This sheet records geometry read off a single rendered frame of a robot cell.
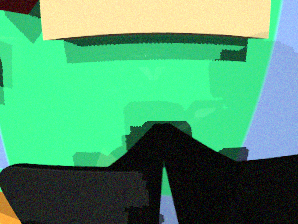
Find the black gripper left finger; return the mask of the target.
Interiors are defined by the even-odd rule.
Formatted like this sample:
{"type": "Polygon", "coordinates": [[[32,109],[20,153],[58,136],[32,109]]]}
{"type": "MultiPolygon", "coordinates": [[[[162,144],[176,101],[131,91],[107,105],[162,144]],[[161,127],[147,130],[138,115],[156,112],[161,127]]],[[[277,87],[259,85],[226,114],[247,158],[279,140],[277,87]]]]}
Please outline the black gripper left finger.
{"type": "Polygon", "coordinates": [[[21,224],[158,224],[164,128],[154,124],[108,167],[12,164],[0,188],[21,224]]]}

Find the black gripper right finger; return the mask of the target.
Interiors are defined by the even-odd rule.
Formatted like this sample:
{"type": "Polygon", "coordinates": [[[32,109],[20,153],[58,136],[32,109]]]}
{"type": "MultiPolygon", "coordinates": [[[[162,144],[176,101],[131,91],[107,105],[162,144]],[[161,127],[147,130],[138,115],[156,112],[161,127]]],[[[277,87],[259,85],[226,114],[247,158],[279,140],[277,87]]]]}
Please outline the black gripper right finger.
{"type": "Polygon", "coordinates": [[[251,202],[298,192],[298,153],[235,161],[172,124],[162,128],[178,224],[239,224],[251,202]]]}

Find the red cube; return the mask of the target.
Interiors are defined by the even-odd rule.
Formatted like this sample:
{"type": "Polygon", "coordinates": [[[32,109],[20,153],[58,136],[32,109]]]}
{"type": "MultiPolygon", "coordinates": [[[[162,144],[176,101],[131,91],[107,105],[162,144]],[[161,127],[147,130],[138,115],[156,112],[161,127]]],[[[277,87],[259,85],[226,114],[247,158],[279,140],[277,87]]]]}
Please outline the red cube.
{"type": "Polygon", "coordinates": [[[0,0],[0,10],[28,15],[36,3],[37,0],[0,0]]]}

